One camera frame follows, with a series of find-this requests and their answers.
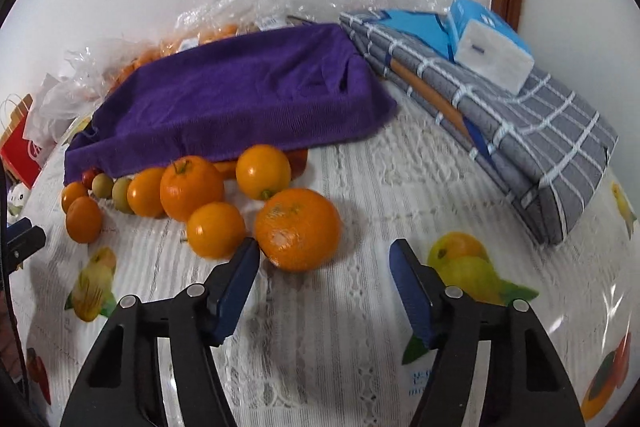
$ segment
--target purple cloth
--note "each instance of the purple cloth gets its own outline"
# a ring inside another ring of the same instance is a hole
[[[366,137],[396,108],[338,25],[212,42],[135,71],[65,153],[65,184],[185,155],[237,158],[257,143],[293,150]]]

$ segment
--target small orange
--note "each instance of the small orange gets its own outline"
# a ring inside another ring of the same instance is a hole
[[[200,33],[200,45],[220,41],[228,37],[235,37],[237,33],[238,26],[235,24],[227,24],[222,26],[222,28],[204,30]]]
[[[66,233],[76,243],[92,243],[100,235],[102,212],[98,203],[82,196],[71,203],[65,218]]]
[[[168,57],[169,55],[173,55],[180,47],[181,42],[182,39],[160,41],[160,56]]]
[[[244,219],[229,203],[209,203],[187,221],[187,241],[205,259],[228,259],[246,236]]]
[[[252,200],[268,200],[289,187],[291,165],[287,155],[271,145],[254,145],[238,158],[236,180]]]
[[[164,214],[160,202],[160,180],[163,167],[151,167],[137,174],[127,189],[127,203],[133,213],[142,217],[160,217]]]
[[[185,156],[169,165],[160,182],[160,201],[166,215],[186,223],[198,208],[225,199],[225,182],[213,163]]]
[[[298,149],[296,151],[289,151],[285,153],[287,156],[287,160],[289,160],[289,165],[291,167],[291,179],[295,180],[300,178],[306,169],[306,156],[308,154],[307,149]],[[216,169],[220,171],[222,177],[225,180],[235,180],[236,179],[236,167],[238,166],[237,160],[231,160],[226,162],[216,162],[214,163]]]
[[[62,211],[66,214],[69,211],[71,203],[86,195],[88,195],[88,192],[81,182],[69,183],[62,189],[62,194],[60,196],[60,199],[62,200]]]
[[[137,70],[150,62],[158,60],[158,58],[160,58],[160,48],[149,48],[133,61],[133,67]]]
[[[334,256],[341,226],[338,211],[324,196],[309,188],[287,188],[258,212],[255,238],[275,266],[299,272]]]

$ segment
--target gray plaid towel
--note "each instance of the gray plaid towel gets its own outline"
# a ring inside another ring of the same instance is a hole
[[[450,62],[397,23],[381,24],[388,19],[382,10],[340,15],[374,70],[420,103],[469,152],[534,237],[561,243],[602,179],[618,141],[615,130],[538,68],[514,96]]]

